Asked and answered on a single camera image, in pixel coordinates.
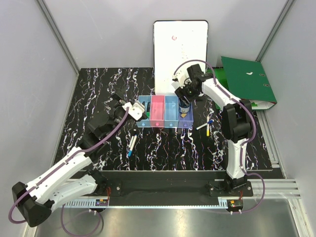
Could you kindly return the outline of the green capped black highlighter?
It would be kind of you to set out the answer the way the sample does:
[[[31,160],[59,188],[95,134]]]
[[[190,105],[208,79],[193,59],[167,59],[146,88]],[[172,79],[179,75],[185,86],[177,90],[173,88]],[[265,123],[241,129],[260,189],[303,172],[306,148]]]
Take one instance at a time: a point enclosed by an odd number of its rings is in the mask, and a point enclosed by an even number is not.
[[[147,104],[147,108],[146,108],[146,116],[149,118],[150,117],[150,111],[151,111],[151,103],[149,102]]]

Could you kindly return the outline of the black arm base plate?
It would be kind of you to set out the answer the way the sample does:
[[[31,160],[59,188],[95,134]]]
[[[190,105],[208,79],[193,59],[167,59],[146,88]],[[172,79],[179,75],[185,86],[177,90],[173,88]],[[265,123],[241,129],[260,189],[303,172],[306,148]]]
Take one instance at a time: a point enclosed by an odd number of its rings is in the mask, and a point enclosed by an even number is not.
[[[218,198],[251,197],[250,183],[233,189],[224,171],[101,171],[112,208],[208,208]]]

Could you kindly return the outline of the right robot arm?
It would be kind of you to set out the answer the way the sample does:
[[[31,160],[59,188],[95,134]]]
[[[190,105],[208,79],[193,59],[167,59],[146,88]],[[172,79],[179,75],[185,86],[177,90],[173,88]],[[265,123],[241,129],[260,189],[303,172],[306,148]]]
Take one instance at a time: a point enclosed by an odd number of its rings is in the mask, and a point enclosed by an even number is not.
[[[191,102],[201,94],[210,97],[222,110],[221,130],[228,140],[228,165],[221,188],[235,196],[247,183],[245,152],[247,143],[254,139],[256,124],[251,102],[242,100],[224,88],[215,74],[205,73],[199,64],[187,68],[189,81],[175,86],[181,113],[190,110]]]

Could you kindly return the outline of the blue capped white marker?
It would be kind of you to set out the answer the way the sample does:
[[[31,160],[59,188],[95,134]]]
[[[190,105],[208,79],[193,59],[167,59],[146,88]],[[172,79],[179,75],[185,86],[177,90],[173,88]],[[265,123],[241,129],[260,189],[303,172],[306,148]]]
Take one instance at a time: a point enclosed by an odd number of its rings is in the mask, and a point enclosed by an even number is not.
[[[196,130],[200,130],[201,128],[206,127],[206,126],[210,125],[211,123],[213,123],[213,120],[210,120],[207,123],[200,125],[199,127],[196,128]]]

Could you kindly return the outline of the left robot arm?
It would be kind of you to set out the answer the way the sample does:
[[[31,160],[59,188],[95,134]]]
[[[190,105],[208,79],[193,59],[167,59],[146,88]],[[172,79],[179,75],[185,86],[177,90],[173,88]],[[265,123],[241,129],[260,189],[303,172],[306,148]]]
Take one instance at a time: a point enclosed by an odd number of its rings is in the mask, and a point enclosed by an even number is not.
[[[59,206],[88,194],[102,195],[110,192],[108,180],[97,170],[89,170],[77,181],[67,183],[74,174],[94,163],[104,148],[104,143],[114,136],[127,119],[140,121],[146,115],[139,101],[125,102],[118,94],[112,115],[95,113],[85,126],[85,131],[74,146],[59,162],[38,178],[12,187],[14,208],[30,227],[43,223]]]

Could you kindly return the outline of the blue ink bottle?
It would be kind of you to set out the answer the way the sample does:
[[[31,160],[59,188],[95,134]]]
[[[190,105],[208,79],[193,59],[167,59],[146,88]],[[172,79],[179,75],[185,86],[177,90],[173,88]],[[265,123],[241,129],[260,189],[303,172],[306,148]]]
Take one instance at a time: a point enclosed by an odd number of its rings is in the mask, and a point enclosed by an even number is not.
[[[179,112],[182,114],[187,114],[190,111],[191,102],[185,102],[179,99]]]

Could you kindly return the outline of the black capped white marker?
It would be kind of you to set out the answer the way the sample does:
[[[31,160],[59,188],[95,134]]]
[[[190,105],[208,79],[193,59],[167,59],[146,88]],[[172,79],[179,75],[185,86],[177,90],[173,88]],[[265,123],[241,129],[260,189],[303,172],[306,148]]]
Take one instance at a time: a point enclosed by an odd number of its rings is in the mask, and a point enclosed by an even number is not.
[[[134,136],[136,135],[136,129],[133,129],[132,132],[131,132],[131,141],[130,143],[132,144],[133,140],[134,140]]]

